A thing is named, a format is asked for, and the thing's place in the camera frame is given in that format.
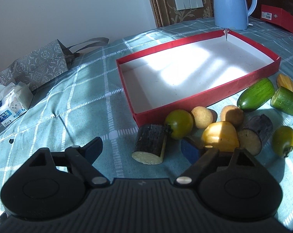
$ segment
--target cut eggplant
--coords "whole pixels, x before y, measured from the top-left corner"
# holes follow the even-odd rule
[[[145,165],[163,162],[168,129],[162,125],[146,124],[138,130],[132,158]]]
[[[258,155],[270,136],[273,125],[264,114],[252,117],[238,132],[240,149],[247,149],[253,156]]]

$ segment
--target metal screw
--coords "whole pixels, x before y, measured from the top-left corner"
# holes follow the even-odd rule
[[[181,177],[178,177],[176,179],[177,183],[181,184],[181,185],[186,185],[186,184],[189,184],[192,182],[192,179],[190,177],[187,177],[187,176],[181,176]]]
[[[95,185],[102,185],[105,184],[107,181],[108,180],[105,177],[94,177],[92,179],[92,183],[94,183]]]

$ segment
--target red box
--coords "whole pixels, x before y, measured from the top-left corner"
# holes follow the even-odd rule
[[[261,20],[276,24],[293,33],[293,16],[284,9],[262,5]]]
[[[222,30],[160,44],[118,60],[132,115],[140,127],[163,124],[175,109],[210,106],[279,70],[280,57]]]

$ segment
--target yellow tomato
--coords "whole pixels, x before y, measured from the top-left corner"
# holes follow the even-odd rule
[[[192,131],[194,122],[189,112],[178,109],[167,115],[165,125],[168,125],[172,130],[170,137],[179,140],[187,136]]]
[[[272,135],[271,147],[280,157],[288,157],[293,150],[293,129],[289,126],[281,126]]]

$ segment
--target bag handle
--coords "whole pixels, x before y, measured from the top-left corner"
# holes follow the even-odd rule
[[[73,46],[77,46],[77,45],[92,42],[92,41],[97,41],[97,42],[89,44],[87,46],[84,46],[81,49],[78,49],[76,52],[84,50],[84,49],[89,48],[89,47],[106,46],[108,44],[108,42],[109,42],[109,39],[106,38],[106,37],[94,37],[94,38],[91,38],[89,40],[86,40],[86,41],[84,41],[82,43],[79,43],[79,44],[76,44],[76,45],[73,45]]]

